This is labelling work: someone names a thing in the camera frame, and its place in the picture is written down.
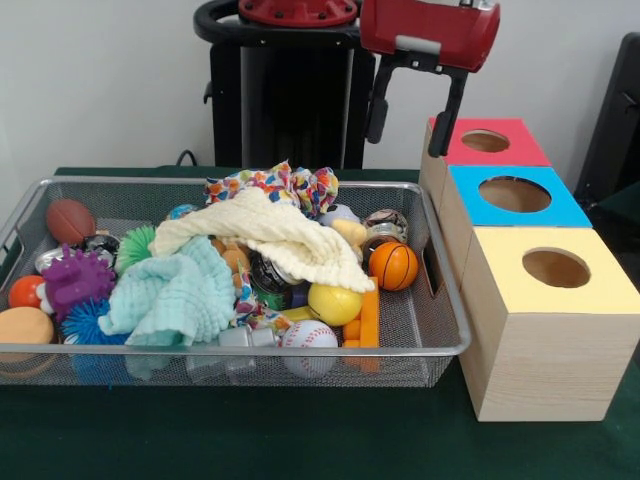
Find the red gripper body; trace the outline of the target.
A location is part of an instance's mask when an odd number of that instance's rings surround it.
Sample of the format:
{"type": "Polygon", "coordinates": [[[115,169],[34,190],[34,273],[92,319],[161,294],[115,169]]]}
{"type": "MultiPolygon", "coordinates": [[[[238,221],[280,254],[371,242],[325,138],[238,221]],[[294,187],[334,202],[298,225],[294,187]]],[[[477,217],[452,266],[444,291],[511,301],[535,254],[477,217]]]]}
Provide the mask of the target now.
{"type": "Polygon", "coordinates": [[[499,25],[500,4],[494,1],[365,1],[360,38],[372,52],[434,55],[443,66],[476,73],[499,25]]]}

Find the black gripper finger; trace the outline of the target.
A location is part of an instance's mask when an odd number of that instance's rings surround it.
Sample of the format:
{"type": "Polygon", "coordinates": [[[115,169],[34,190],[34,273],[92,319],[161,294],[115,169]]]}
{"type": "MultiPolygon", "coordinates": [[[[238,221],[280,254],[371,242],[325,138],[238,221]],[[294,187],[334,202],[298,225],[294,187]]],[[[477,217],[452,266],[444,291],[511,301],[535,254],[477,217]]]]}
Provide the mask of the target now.
{"type": "Polygon", "coordinates": [[[432,157],[446,156],[448,153],[469,72],[443,69],[442,74],[450,78],[450,86],[445,109],[436,116],[429,141],[428,153],[432,157]]]}
{"type": "Polygon", "coordinates": [[[386,92],[397,66],[395,55],[381,56],[371,92],[365,132],[366,140],[371,144],[378,144],[382,139],[389,108],[386,92]]]}

